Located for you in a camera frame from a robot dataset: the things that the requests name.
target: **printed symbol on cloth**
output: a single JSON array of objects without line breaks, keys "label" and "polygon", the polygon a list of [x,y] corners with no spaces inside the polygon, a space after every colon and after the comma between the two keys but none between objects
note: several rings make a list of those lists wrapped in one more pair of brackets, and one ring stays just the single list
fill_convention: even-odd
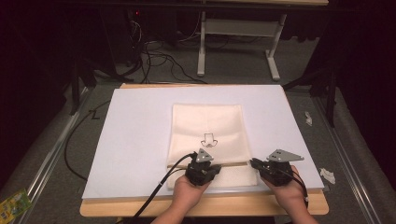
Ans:
[{"label": "printed symbol on cloth", "polygon": [[201,141],[204,147],[215,147],[218,144],[218,140],[215,140],[213,133],[206,133],[205,140]]}]

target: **dark background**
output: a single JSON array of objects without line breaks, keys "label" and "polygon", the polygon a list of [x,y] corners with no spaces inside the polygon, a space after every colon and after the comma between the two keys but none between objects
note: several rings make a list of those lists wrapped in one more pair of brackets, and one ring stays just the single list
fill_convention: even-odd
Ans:
[{"label": "dark background", "polygon": [[[359,7],[360,4],[361,1],[330,1],[330,7]],[[106,13],[104,25],[97,10],[68,17],[67,10],[60,11],[48,0],[29,3],[2,1],[0,8],[1,188],[29,146],[62,108],[65,102],[63,93],[70,83],[76,56],[91,57],[101,66],[114,69],[114,63],[123,63],[129,55],[122,52],[114,54],[120,49],[111,41],[106,41],[114,34],[111,32],[114,28],[112,20],[122,20],[117,15],[111,15],[111,12]],[[337,46],[350,46],[339,54],[341,58],[344,56],[344,60],[337,71],[337,86],[344,94],[369,148],[396,189],[392,166],[396,160],[396,36],[392,32],[396,7],[392,1],[375,1],[374,7],[366,9],[368,13],[363,17],[352,13],[337,15],[331,20],[328,15],[290,14],[281,38],[289,39],[297,35],[300,41],[305,41],[322,36],[306,72],[315,71],[329,59],[337,57],[334,56]],[[143,28],[170,44],[176,44],[176,30],[187,34],[195,27],[197,19],[196,13],[172,10],[141,12],[139,20]],[[87,23],[84,25],[84,22],[74,21],[69,27],[69,31],[74,33],[67,34],[61,13],[69,19],[85,18],[94,26],[88,27]],[[249,17],[261,18],[262,14]],[[125,32],[122,31],[124,26],[116,28],[116,31]],[[353,38],[347,39],[346,34],[355,30],[357,33],[351,35]],[[83,45],[84,38],[88,38],[92,46]],[[95,59],[94,55],[103,57]]]}]

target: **small white object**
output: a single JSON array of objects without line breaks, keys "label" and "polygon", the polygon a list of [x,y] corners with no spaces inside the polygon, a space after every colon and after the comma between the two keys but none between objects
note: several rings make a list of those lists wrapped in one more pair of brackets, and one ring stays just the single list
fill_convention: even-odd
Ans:
[{"label": "small white object", "polygon": [[307,123],[309,126],[312,127],[312,118],[308,111],[305,111],[305,116],[306,116],[305,123]]},{"label": "small white object", "polygon": [[335,184],[334,173],[327,171],[324,168],[320,168],[320,175],[329,180],[330,183]]}]

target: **hand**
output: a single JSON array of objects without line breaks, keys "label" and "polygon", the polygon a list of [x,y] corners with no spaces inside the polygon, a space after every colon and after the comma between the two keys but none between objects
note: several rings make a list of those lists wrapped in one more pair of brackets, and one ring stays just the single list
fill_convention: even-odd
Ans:
[{"label": "hand", "polygon": [[[295,166],[292,165],[291,169],[296,174],[298,174],[298,171]],[[277,202],[286,211],[288,211],[290,207],[294,205],[295,202],[297,203],[304,202],[303,188],[294,180],[291,180],[288,185],[280,186],[280,187],[274,186],[264,178],[262,178],[262,181],[264,181],[264,183],[274,192]]]},{"label": "hand", "polygon": [[194,186],[186,176],[177,179],[174,189],[174,198],[171,207],[190,211],[201,200],[204,191],[209,187],[209,183],[202,186]]},{"label": "hand", "polygon": [[175,183],[174,196],[171,205],[151,224],[177,224],[201,200],[202,194],[209,183],[194,186],[186,176],[181,176]]},{"label": "hand", "polygon": [[[295,166],[292,165],[291,169],[298,174]],[[293,223],[317,223],[306,209],[303,188],[296,181],[291,180],[288,185],[280,187],[274,186],[264,178],[262,181],[274,192],[277,202],[289,214]]]}]

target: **folded cloth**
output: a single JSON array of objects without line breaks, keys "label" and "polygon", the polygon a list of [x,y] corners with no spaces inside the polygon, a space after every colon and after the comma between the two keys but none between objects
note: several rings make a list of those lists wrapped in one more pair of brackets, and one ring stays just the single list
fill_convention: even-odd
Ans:
[{"label": "folded cloth", "polygon": [[[211,188],[257,185],[256,171],[251,168],[248,138],[241,105],[174,105],[172,136],[168,153],[168,170],[180,158],[202,148],[214,160],[212,165],[222,168],[212,181]],[[179,166],[186,168],[191,160]],[[185,172],[176,172],[168,178],[172,189]]]}]

